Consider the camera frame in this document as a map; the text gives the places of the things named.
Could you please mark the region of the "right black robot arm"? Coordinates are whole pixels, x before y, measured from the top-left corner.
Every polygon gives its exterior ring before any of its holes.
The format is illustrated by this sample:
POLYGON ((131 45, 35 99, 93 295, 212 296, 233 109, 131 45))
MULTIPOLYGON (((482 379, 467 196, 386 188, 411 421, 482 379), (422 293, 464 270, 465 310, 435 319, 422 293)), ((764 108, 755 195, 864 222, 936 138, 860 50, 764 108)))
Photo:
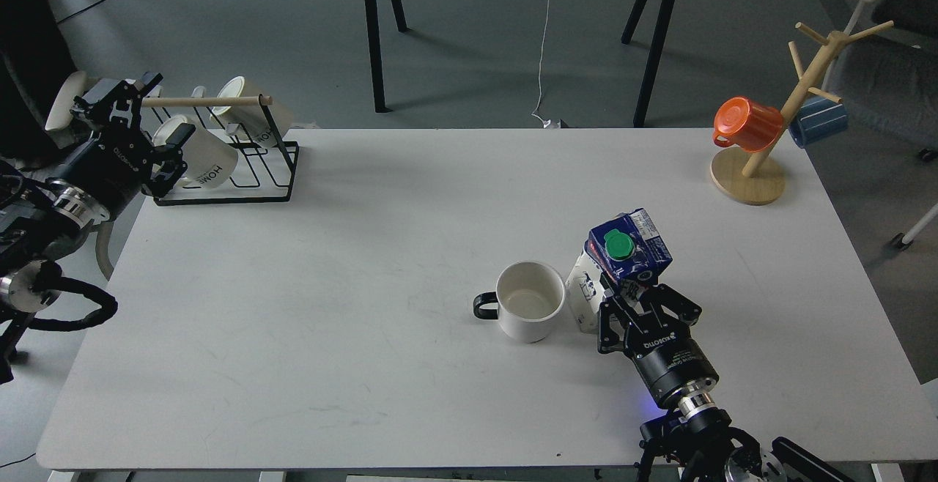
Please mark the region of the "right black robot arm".
POLYGON ((664 411, 640 427, 637 480, 650 478, 656 458, 676 462, 683 481, 847 480, 787 438, 774 439, 766 449, 731 425, 729 413, 710 394, 718 381, 716 369, 690 335, 699 305, 663 283, 614 283, 608 274, 600 281, 597 349, 624 353, 664 411))

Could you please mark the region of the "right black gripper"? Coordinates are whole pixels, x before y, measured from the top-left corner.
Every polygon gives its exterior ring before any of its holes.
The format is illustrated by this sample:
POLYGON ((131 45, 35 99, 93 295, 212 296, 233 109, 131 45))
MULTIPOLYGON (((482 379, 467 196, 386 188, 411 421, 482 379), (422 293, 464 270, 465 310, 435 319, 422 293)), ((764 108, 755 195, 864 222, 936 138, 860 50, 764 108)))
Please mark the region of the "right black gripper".
POLYGON ((600 284, 597 351, 631 359, 657 407, 676 408, 687 383, 701 382, 707 390, 716 385, 716 369, 690 335, 699 305, 664 283, 616 284, 603 272, 600 284))

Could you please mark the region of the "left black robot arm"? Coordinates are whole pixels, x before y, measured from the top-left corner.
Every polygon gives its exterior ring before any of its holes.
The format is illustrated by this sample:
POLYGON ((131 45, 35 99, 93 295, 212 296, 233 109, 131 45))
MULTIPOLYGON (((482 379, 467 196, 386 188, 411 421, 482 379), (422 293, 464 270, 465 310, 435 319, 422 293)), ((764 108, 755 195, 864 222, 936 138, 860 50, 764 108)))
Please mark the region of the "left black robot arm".
POLYGON ((103 79, 75 98, 71 111, 91 137, 44 181, 2 164, 2 382, 13 379, 10 358, 26 330, 84 330, 117 312, 114 296, 67 278, 57 262, 93 221, 116 218, 138 194, 164 197, 184 174, 191 132, 155 146, 141 130, 145 95, 161 81, 103 79))

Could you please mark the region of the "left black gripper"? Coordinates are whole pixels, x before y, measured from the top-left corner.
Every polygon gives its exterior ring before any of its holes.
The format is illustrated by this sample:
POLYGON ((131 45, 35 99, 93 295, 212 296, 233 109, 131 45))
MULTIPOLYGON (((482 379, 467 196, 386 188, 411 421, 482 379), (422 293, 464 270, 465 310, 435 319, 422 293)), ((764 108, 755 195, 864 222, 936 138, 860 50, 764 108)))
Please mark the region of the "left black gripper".
POLYGON ((141 130, 143 99, 161 81, 156 72, 138 79, 104 78, 74 97, 71 130, 91 138, 53 172, 55 191, 79 188, 108 215, 120 215, 138 192, 157 199, 174 188, 188 168, 183 146, 196 128, 180 124, 162 144, 155 137, 152 144, 141 130))

